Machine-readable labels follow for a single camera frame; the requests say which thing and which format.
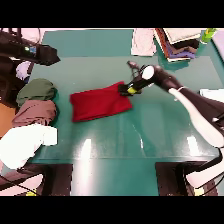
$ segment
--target red cloth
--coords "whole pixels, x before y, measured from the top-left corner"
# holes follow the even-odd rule
[[[96,118],[112,116],[132,108],[126,96],[121,96],[118,92],[118,85],[89,90],[70,95],[70,102],[73,104],[73,122],[88,121]]]

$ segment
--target folded red cloth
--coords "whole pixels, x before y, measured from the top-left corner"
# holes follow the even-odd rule
[[[118,85],[89,90],[70,95],[70,102],[73,104],[73,122],[88,121],[96,118],[112,116],[132,108],[126,96],[118,92]]]

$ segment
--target olive green cloth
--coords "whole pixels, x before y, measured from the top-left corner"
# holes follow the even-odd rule
[[[55,94],[54,85],[47,79],[34,79],[18,93],[16,102],[21,107],[26,100],[51,100]]]

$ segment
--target green table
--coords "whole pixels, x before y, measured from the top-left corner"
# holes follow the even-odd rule
[[[72,123],[69,95],[129,82],[126,65],[158,64],[198,91],[223,88],[224,67],[214,45],[200,46],[196,59],[169,63],[157,42],[153,57],[130,55],[132,30],[47,32],[43,43],[58,49],[61,62],[35,65],[31,80],[46,78],[58,93],[58,144],[42,146],[33,163],[73,163],[71,195],[158,195],[157,161],[211,160],[217,156],[194,129],[188,113],[157,86],[130,98],[133,109],[116,116]],[[222,187],[219,193],[224,194]]]

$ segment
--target green bottle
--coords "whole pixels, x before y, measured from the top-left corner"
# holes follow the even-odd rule
[[[201,43],[207,44],[215,35],[216,31],[217,31],[217,28],[207,28],[201,38]]]

